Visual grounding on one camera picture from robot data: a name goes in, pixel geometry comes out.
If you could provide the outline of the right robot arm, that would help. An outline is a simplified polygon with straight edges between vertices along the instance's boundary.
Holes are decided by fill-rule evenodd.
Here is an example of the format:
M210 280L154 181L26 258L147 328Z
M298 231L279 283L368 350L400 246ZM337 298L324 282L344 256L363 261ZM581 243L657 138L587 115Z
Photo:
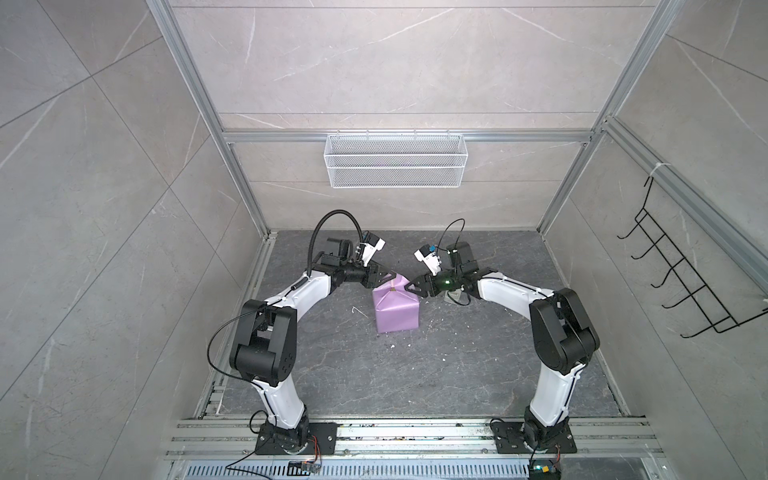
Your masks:
M422 298L461 290L469 297L499 304L530 321L534 350L541 361L536 392L524 413L522 432L528 444L542 449L566 431L569 406L599 336L577 292L551 290L515 280L498 270L481 268L471 247L457 241L448 247L449 267L444 269L436 246L414 252L429 270L406 285Z

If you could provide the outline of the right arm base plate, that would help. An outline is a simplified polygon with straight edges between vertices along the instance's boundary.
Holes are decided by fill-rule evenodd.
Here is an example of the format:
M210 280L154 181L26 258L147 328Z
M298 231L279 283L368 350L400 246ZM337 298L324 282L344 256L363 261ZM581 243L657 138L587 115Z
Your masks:
M568 421L553 427L540 427L534 421L489 423L499 454L574 454L578 452Z

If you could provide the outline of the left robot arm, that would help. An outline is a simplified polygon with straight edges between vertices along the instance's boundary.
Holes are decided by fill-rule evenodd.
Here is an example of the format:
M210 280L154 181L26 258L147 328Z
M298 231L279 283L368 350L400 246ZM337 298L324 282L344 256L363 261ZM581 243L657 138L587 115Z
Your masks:
M280 293L246 302L238 319L229 364L258 393L266 421L281 435L304 438L307 407L291 377L298 352L298 323L318 302L344 283L367 289L394 274L373 260L385 241L364 232L362 241L330 238L324 252L309 257L309 267Z

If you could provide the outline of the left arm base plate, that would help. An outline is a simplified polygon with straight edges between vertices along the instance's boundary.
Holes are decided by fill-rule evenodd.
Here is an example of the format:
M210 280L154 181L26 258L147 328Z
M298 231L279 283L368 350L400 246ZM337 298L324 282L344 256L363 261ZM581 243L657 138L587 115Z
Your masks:
M314 455L335 452L339 425L332 422L300 423L294 429L283 429L265 422L257 435L257 455Z

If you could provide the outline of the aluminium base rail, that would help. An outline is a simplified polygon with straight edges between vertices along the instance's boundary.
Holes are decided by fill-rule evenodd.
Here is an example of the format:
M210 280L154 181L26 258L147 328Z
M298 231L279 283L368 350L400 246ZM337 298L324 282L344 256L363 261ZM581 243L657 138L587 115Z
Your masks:
M181 420L163 446L167 479L673 479L642 417L575 418L532 451L495 418L322 418L297 455L244 417Z

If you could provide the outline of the pink wrapping paper sheet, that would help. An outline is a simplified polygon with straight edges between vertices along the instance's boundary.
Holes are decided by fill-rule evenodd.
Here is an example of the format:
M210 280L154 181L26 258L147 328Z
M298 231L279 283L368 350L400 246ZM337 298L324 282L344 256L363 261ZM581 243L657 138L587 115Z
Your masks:
M372 291L377 332L390 333L419 327L420 299L405 290L409 280L400 274Z

